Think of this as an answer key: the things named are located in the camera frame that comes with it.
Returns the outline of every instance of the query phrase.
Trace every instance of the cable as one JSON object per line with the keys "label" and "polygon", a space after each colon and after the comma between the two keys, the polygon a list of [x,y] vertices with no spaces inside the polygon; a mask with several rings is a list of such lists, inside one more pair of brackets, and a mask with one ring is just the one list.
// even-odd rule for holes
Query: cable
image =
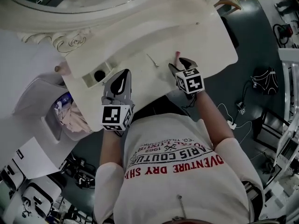
{"label": "cable", "polygon": [[246,85],[247,85],[248,83],[251,83],[251,81],[250,81],[250,80],[246,81],[245,84],[244,84],[244,86],[243,86],[243,91],[242,91],[242,102],[244,102],[245,95],[246,95],[246,91],[247,91],[247,89],[249,88],[249,86],[246,87]]}
{"label": "cable", "polygon": [[[227,110],[225,104],[220,103],[220,104],[217,106],[217,108],[218,108],[220,105],[223,105],[223,106],[224,106],[224,108],[225,108],[225,110],[226,110],[226,113],[227,113],[228,116],[232,119],[232,123],[234,124],[234,120],[237,118],[239,112],[236,114],[235,119],[233,119],[233,117],[231,117],[231,116],[229,115],[228,110]],[[241,140],[241,142],[240,142],[239,144],[241,144],[241,143],[243,142],[243,140],[246,138],[246,136],[250,133],[251,128],[252,128],[252,122],[249,120],[249,121],[245,122],[244,124],[242,124],[241,126],[236,127],[236,128],[242,128],[245,124],[247,124],[247,123],[249,123],[249,122],[251,123],[251,124],[250,124],[250,129],[249,129],[248,133],[244,136],[244,138]]]}
{"label": "cable", "polygon": [[267,150],[268,148],[266,148],[264,151],[260,151],[259,150],[259,154],[257,154],[256,156],[254,156],[253,158],[251,158],[250,160],[253,160],[254,158],[256,158],[257,156],[261,155],[261,154],[264,154],[264,152]]}
{"label": "cable", "polygon": [[279,27],[281,29],[283,29],[284,31],[286,30],[283,26],[281,26],[280,24],[274,24],[274,26],[272,27],[272,30],[273,30],[273,33],[275,35],[275,38],[276,38],[276,41],[277,41],[277,44],[278,46],[281,48],[281,45],[284,46],[285,48],[285,45],[289,42],[289,37],[284,37],[286,38],[286,41],[285,42],[282,42],[282,40],[284,39],[283,37],[281,37],[281,34],[279,33],[279,39],[277,38],[277,35],[276,35],[276,32],[275,32],[275,28],[276,27]]}
{"label": "cable", "polygon": [[235,121],[237,120],[238,115],[239,115],[239,111],[237,111],[237,114],[235,114],[235,118],[234,118],[234,121],[233,121],[233,125],[235,124]]}
{"label": "cable", "polygon": [[194,95],[193,100],[191,101],[191,103],[188,106],[181,106],[182,110],[190,117],[190,113],[188,112],[188,108],[193,108],[195,106],[195,102],[197,99],[197,95]]}
{"label": "cable", "polygon": [[236,128],[242,128],[247,123],[250,123],[250,129],[249,129],[249,131],[247,132],[247,134],[244,136],[244,138],[241,140],[241,142],[239,144],[241,144],[243,142],[243,140],[246,138],[246,136],[250,133],[251,128],[252,128],[252,122],[249,120],[249,121],[245,122],[244,124],[242,124],[241,126],[236,127]]}
{"label": "cable", "polygon": [[97,169],[94,165],[92,165],[90,163],[85,163],[84,165],[92,166],[94,171]]}
{"label": "cable", "polygon": [[87,190],[87,189],[95,189],[95,188],[90,188],[90,187],[86,187],[86,188],[81,188],[82,190]]}
{"label": "cable", "polygon": [[76,159],[75,159],[75,157],[74,157],[74,155],[73,155],[72,152],[71,152],[71,156],[72,156],[73,160],[76,161]]}
{"label": "cable", "polygon": [[121,138],[121,137],[123,136],[123,134],[124,134],[124,133],[121,134],[119,131],[114,131],[114,133],[115,133],[118,137],[120,137],[120,138]]}
{"label": "cable", "polygon": [[97,224],[97,221],[95,220],[95,218],[93,216],[93,211],[92,211],[92,219],[93,219],[93,223]]}
{"label": "cable", "polygon": [[226,113],[228,114],[228,116],[232,119],[232,122],[234,122],[234,120],[233,120],[233,117],[231,117],[230,115],[229,115],[229,113],[228,113],[228,110],[227,110],[227,108],[226,108],[226,106],[225,106],[225,104],[223,104],[223,103],[220,103],[218,106],[217,106],[217,108],[220,106],[220,105],[223,105],[224,106],[224,108],[225,108],[225,110],[226,110]]}

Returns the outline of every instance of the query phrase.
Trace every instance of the white vanity table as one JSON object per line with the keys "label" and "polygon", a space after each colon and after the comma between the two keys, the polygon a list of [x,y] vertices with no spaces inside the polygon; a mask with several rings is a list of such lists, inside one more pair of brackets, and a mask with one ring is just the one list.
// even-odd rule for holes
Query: white vanity table
{"label": "white vanity table", "polygon": [[[77,7],[67,0],[46,7],[0,0],[0,28],[19,32],[24,42],[48,39],[65,57],[71,69],[71,75],[63,77],[65,84],[93,131],[102,129],[98,111],[103,82],[119,70],[132,72],[136,112],[176,89],[168,69],[176,51],[194,60],[204,77],[238,60],[214,4],[204,0],[106,0],[98,5],[78,1]],[[105,69],[104,80],[86,84],[83,77]]]}
{"label": "white vanity table", "polygon": [[[175,79],[168,68],[168,63],[173,63],[176,51],[181,52],[181,57],[188,57],[196,61],[204,77],[217,74],[228,65],[237,62],[238,56],[234,46],[215,8],[200,3],[198,9],[203,9],[202,14],[204,14],[201,20],[199,12],[198,25],[194,21],[192,25],[159,30],[141,38],[128,45],[130,48],[127,48],[127,54],[130,52],[132,55],[125,59],[118,58],[116,53],[114,59],[118,66],[115,68],[115,72],[126,68],[132,72],[131,98],[136,105],[134,107],[135,112],[177,88]],[[70,69],[77,71],[75,74],[80,74],[84,71],[81,68],[88,70],[86,67],[88,67],[90,60],[92,62],[89,70],[93,70],[94,60],[102,63],[102,57],[98,54],[104,56],[105,52],[109,51],[103,49],[102,53],[98,51],[95,56],[85,59],[85,55],[89,52],[81,53],[81,49],[78,49],[78,53],[74,51],[70,54],[71,58],[67,55],[66,60]],[[159,67],[153,64],[147,54]],[[65,76],[64,81],[90,128],[94,131],[101,130],[99,105],[101,104],[104,86],[97,84],[92,88],[87,88],[81,78],[75,78],[73,75]]]}

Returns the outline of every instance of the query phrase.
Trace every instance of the black cable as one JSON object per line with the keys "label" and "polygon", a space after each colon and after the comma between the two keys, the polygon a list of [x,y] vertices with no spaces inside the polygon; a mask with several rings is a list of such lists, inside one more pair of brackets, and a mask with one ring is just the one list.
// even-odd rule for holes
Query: black cable
{"label": "black cable", "polygon": [[121,134],[120,132],[118,132],[118,131],[114,131],[114,133],[118,136],[118,137],[122,137],[123,136],[123,133]]}
{"label": "black cable", "polygon": [[93,216],[93,211],[92,211],[92,219],[93,219],[93,223],[97,224],[97,221],[94,219],[94,216]]}
{"label": "black cable", "polygon": [[91,188],[90,186],[86,186],[86,187],[82,187],[82,190],[86,190],[86,189],[95,189],[95,188]]}
{"label": "black cable", "polygon": [[250,81],[250,80],[246,81],[245,84],[244,84],[244,86],[243,86],[243,91],[242,91],[242,102],[244,102],[245,95],[246,95],[246,91],[247,91],[247,89],[249,88],[249,86],[246,87],[246,85],[247,85],[248,83],[251,83],[251,81]]}
{"label": "black cable", "polygon": [[190,117],[190,113],[188,112],[188,108],[193,108],[195,106],[195,102],[197,99],[197,95],[195,94],[193,97],[193,100],[191,101],[191,103],[188,106],[181,106],[182,110]]}
{"label": "black cable", "polygon": [[237,119],[238,114],[239,114],[239,111],[237,111],[237,114],[235,115],[235,118],[233,119],[233,125],[235,124],[235,120]]}
{"label": "black cable", "polygon": [[92,166],[94,171],[97,169],[94,165],[90,164],[90,163],[85,163],[85,165],[88,165],[88,166]]}
{"label": "black cable", "polygon": [[275,35],[276,42],[277,42],[278,46],[281,48],[281,45],[283,45],[284,48],[285,48],[285,45],[289,42],[289,38],[286,37],[286,38],[287,38],[287,39],[286,39],[286,42],[282,42],[281,40],[282,40],[283,38],[281,38],[281,36],[280,36],[280,34],[279,34],[279,39],[278,39],[278,38],[277,38],[277,35],[276,35],[276,33],[275,33],[275,28],[276,28],[276,27],[280,27],[281,29],[284,29],[284,30],[285,30],[285,28],[284,28],[283,26],[281,26],[280,24],[274,24],[274,26],[272,27],[272,30],[273,30],[273,33],[274,33],[274,35]]}

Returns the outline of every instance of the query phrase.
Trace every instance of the white table top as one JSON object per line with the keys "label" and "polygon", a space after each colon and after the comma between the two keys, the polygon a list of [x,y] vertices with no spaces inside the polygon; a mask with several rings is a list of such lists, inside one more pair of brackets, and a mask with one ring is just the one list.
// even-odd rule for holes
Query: white table top
{"label": "white table top", "polygon": [[[227,30],[214,11],[208,20],[199,25],[173,27],[151,34],[146,37],[146,42],[151,45],[143,50],[138,50],[137,42],[133,44],[136,52],[120,62],[116,69],[127,68],[132,73],[134,112],[177,88],[168,68],[168,63],[173,63],[176,51],[181,52],[180,57],[194,60],[203,77],[215,75],[237,62],[238,56]],[[156,67],[146,54],[160,66]],[[104,86],[98,84],[87,88],[83,79],[72,75],[65,76],[64,81],[90,128],[101,130],[99,106]]]}

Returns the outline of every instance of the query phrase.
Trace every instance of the person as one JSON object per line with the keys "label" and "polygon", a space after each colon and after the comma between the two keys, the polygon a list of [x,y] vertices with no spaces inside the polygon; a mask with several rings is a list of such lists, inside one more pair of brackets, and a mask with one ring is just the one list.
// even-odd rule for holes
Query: person
{"label": "person", "polygon": [[282,11],[278,10],[278,13],[281,16],[284,16],[286,14],[297,12],[299,10],[299,0],[284,0],[284,1],[281,1],[281,2],[279,2],[277,4],[275,4],[275,7],[277,9],[281,8],[281,7],[287,7],[287,8],[285,8]]}
{"label": "person", "polygon": [[132,122],[123,158],[121,138],[104,131],[95,178],[97,223],[112,215],[115,224],[249,223],[243,184],[261,195],[263,186],[211,98],[196,94],[198,122],[170,113],[170,101],[161,103],[168,113]]}

